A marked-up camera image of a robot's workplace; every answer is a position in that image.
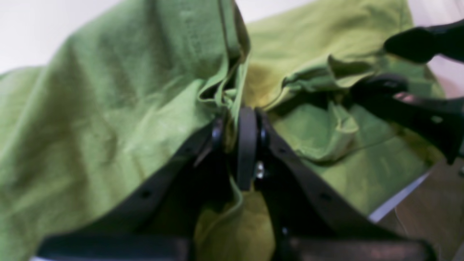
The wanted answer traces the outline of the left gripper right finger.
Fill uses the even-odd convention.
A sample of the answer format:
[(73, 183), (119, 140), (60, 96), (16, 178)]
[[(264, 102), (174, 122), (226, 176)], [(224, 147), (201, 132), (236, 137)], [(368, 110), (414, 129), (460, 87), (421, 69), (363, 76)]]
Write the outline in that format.
[(260, 109), (237, 118), (237, 186), (265, 199), (273, 261), (435, 261), (429, 243), (370, 222), (308, 168)]

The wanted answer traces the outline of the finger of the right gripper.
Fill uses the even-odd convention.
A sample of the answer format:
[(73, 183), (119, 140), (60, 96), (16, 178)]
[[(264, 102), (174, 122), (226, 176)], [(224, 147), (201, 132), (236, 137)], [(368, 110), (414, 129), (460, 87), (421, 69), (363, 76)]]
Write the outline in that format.
[(389, 37), (384, 50), (418, 64), (426, 64), (437, 55), (463, 63), (464, 21), (408, 29)]
[(463, 98), (422, 98), (411, 94), (408, 86), (403, 76), (382, 74), (358, 81), (350, 92), (355, 103), (420, 135), (452, 165), (463, 157)]

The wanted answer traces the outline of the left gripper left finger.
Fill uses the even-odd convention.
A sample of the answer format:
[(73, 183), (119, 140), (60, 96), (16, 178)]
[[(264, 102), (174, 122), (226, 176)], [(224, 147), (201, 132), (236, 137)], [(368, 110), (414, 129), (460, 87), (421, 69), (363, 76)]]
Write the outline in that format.
[(38, 261), (194, 261), (206, 206), (232, 200), (222, 139), (225, 117), (192, 134), (156, 173), (104, 216), (46, 238)]

